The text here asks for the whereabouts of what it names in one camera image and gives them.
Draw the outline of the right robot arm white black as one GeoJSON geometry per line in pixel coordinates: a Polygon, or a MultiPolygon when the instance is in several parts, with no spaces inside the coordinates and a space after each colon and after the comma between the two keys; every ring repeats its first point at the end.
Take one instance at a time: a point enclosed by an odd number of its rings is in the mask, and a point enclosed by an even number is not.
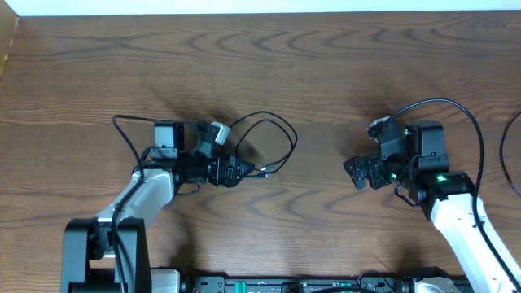
{"type": "Polygon", "coordinates": [[[450,171],[444,128],[437,121],[400,127],[388,117],[367,129],[379,152],[354,156],[344,169],[354,186],[407,189],[409,206],[421,208],[441,232],[476,292],[518,292],[520,267],[493,228],[476,185],[463,171],[450,171]]]}

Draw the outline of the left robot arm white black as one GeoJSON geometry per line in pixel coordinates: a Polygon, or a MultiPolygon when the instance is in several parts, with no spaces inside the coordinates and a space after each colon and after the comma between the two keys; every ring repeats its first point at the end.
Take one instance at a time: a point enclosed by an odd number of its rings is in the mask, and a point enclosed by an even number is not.
{"type": "Polygon", "coordinates": [[[96,216],[71,220],[64,231],[63,292],[185,292],[177,269],[150,265],[147,229],[183,184],[237,186],[254,169],[220,155],[230,129],[213,121],[192,126],[198,142],[185,149],[182,122],[157,120],[154,142],[138,155],[130,183],[96,216]]]}

